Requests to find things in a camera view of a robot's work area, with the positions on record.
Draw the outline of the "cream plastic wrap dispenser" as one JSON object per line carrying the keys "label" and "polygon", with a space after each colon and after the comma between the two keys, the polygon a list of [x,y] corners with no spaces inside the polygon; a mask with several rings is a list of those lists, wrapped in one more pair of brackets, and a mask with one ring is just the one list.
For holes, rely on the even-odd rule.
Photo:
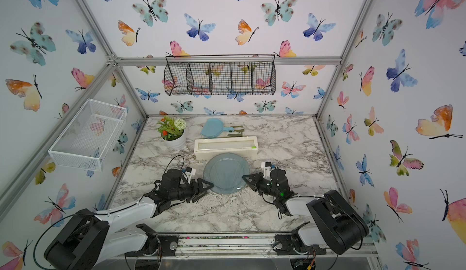
{"label": "cream plastic wrap dispenser", "polygon": [[252,158],[258,154],[258,140],[256,136],[242,136],[235,138],[210,138],[195,140],[194,155],[198,160],[209,161],[223,153],[233,153],[243,158]]}

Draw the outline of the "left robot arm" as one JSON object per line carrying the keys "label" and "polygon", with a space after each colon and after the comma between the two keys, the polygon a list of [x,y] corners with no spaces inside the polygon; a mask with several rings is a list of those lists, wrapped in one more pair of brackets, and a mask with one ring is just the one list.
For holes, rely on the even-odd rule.
{"label": "left robot arm", "polygon": [[172,257],[178,237],[162,237],[144,220],[183,203],[195,203],[214,184],[193,179],[195,170],[170,169],[148,193],[129,204],[92,212],[82,209],[69,216],[68,223],[44,252],[55,270],[91,270],[95,265],[119,255]]}

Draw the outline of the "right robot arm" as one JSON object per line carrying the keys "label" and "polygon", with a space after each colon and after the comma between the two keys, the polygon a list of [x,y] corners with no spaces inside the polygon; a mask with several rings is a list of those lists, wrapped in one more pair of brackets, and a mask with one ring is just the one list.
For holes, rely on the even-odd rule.
{"label": "right robot arm", "polygon": [[263,163],[259,173],[244,175],[242,179],[260,196],[273,197],[271,204],[278,209],[278,217],[309,217],[289,234],[277,235],[273,244],[279,255],[324,254],[325,248],[342,255],[349,249],[360,249],[370,231],[363,218],[336,190],[322,196],[300,195],[291,190],[286,171]]}

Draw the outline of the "white green striped cloth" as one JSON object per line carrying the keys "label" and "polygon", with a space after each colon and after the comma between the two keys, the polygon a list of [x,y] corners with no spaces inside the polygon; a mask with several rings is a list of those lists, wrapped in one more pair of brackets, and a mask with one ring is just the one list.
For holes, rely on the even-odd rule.
{"label": "white green striped cloth", "polygon": [[227,133],[227,137],[242,137],[244,130],[243,126],[231,126],[224,128],[224,131]]}

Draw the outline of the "potted plant white pot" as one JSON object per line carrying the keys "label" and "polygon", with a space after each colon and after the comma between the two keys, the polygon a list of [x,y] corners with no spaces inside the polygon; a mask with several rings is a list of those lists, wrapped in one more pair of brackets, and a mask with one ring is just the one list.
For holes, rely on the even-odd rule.
{"label": "potted plant white pot", "polygon": [[157,124],[157,131],[168,147],[176,151],[184,148],[187,128],[184,119],[165,116]]}

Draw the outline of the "aluminium front rail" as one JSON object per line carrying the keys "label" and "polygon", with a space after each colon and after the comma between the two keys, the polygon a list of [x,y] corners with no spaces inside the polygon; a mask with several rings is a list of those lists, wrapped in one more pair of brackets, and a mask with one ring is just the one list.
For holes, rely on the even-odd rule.
{"label": "aluminium front rail", "polygon": [[[230,257],[240,258],[268,258],[289,257],[304,259],[313,255],[277,255],[272,250],[272,244],[276,235],[290,233],[251,233],[251,234],[166,234],[167,236],[179,236],[178,248],[173,257],[162,259],[224,259]],[[130,251],[138,251],[145,242],[144,233],[118,232],[112,234],[108,242],[104,242],[103,249],[97,260],[98,263],[107,259],[126,254]],[[323,243],[316,242],[326,249],[325,255],[318,257],[335,257],[337,253]]]}

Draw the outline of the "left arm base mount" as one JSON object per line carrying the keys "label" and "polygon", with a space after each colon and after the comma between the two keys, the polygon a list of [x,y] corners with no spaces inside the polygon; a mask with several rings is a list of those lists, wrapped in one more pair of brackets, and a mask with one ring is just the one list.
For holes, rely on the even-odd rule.
{"label": "left arm base mount", "polygon": [[148,225],[141,223],[136,228],[142,230],[145,242],[138,251],[126,253],[130,257],[173,257],[178,248],[179,236],[160,235]]}

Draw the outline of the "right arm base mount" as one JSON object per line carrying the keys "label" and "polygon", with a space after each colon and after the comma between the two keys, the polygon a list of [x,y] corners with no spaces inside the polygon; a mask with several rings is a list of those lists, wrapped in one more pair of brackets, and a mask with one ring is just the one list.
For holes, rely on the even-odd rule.
{"label": "right arm base mount", "polygon": [[296,235],[276,235],[272,250],[277,255],[325,255],[326,249],[319,245],[307,246]]}

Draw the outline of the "white mesh wall basket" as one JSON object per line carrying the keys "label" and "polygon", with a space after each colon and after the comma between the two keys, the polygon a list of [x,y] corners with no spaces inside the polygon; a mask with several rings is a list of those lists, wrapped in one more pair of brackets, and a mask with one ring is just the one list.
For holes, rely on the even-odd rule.
{"label": "white mesh wall basket", "polygon": [[48,150],[57,166],[101,172],[127,108],[88,99]]}

